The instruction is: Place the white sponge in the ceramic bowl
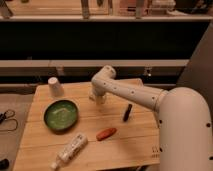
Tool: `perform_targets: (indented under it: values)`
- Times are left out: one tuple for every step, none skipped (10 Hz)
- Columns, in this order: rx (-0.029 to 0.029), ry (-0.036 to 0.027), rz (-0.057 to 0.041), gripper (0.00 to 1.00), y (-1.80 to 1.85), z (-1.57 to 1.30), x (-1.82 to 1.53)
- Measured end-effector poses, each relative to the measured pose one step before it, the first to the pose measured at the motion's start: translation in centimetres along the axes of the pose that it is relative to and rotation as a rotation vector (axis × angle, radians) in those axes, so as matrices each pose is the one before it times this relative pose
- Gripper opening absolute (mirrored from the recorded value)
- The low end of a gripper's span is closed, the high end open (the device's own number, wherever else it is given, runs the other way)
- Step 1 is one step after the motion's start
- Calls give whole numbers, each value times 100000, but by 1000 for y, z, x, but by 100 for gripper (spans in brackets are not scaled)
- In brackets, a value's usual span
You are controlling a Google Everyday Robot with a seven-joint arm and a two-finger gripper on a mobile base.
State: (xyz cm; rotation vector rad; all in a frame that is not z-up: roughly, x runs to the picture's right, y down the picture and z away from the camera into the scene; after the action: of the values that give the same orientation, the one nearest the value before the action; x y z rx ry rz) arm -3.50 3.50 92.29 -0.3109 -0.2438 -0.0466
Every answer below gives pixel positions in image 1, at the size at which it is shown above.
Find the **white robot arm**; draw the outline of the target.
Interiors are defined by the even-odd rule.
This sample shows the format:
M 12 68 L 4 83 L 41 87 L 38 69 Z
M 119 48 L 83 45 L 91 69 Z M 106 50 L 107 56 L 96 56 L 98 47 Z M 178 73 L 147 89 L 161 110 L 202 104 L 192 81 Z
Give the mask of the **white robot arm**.
M 127 84 L 106 65 L 91 79 L 92 93 L 112 93 L 157 113 L 159 171 L 213 171 L 213 129 L 205 98 L 187 87 L 169 91 Z

